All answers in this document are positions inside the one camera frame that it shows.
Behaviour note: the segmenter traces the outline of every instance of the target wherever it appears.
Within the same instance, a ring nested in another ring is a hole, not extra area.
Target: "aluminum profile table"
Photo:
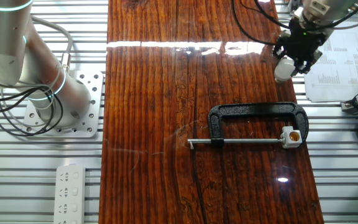
[[[286,22],[290,16],[285,3],[276,1],[276,6]],[[75,41],[71,69],[105,73],[108,1],[35,0],[32,13],[71,32]],[[35,27],[60,58],[66,38],[48,27]],[[324,221],[358,223],[358,140],[352,132],[358,119],[343,113],[339,103],[308,101],[303,76],[293,82],[298,104],[310,119],[307,142]],[[14,114],[22,118],[26,104],[13,109]],[[0,129],[0,224],[53,223],[55,169],[67,164],[87,167],[85,222],[97,223],[102,142],[103,110],[96,140],[21,141]]]

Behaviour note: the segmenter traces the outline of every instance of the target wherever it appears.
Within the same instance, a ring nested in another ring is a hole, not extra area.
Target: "wood grain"
[[[251,35],[277,38],[235,3]],[[273,2],[263,7],[276,16]],[[186,143],[209,138],[215,105],[296,101],[291,82],[274,82],[271,47],[240,33],[230,1],[109,0],[108,42],[100,224],[323,222],[306,146]],[[224,134],[272,138],[284,124],[229,120]]]

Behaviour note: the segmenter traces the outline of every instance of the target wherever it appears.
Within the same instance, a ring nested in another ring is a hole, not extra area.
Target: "metal plate with holes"
[[[91,95],[91,102],[88,112],[75,124],[68,127],[59,125],[45,134],[33,136],[31,138],[92,138],[98,132],[98,114],[100,110],[100,99],[103,86],[103,74],[92,71],[70,71],[70,75],[82,82]],[[25,110],[25,124],[44,123],[38,116],[34,105],[29,102]],[[23,127],[24,131],[34,133],[40,128]]]

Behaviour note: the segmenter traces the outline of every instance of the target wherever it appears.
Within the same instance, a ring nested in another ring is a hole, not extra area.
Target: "power strip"
[[[58,167],[53,224],[84,224],[84,200],[85,167]]]

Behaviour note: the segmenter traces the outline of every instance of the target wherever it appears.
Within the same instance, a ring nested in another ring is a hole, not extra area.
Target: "blue light ring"
[[[59,93],[60,90],[62,90],[63,86],[65,85],[66,83],[66,71],[64,71],[65,74],[64,74],[64,78],[63,78],[63,82],[62,84],[60,85],[59,89],[56,90],[55,92],[55,95],[57,95]],[[41,99],[33,99],[33,98],[30,98],[28,97],[29,100],[35,100],[35,101],[42,101],[42,100],[47,100],[48,98],[47,97],[44,97],[44,98],[41,98]]]
[[[34,1],[34,0],[30,0],[29,2],[25,3],[24,5],[22,5],[22,6],[17,6],[17,7],[9,7],[9,8],[0,7],[0,12],[18,11],[18,10],[24,9],[24,8],[27,7],[27,6],[30,6],[33,1]]]

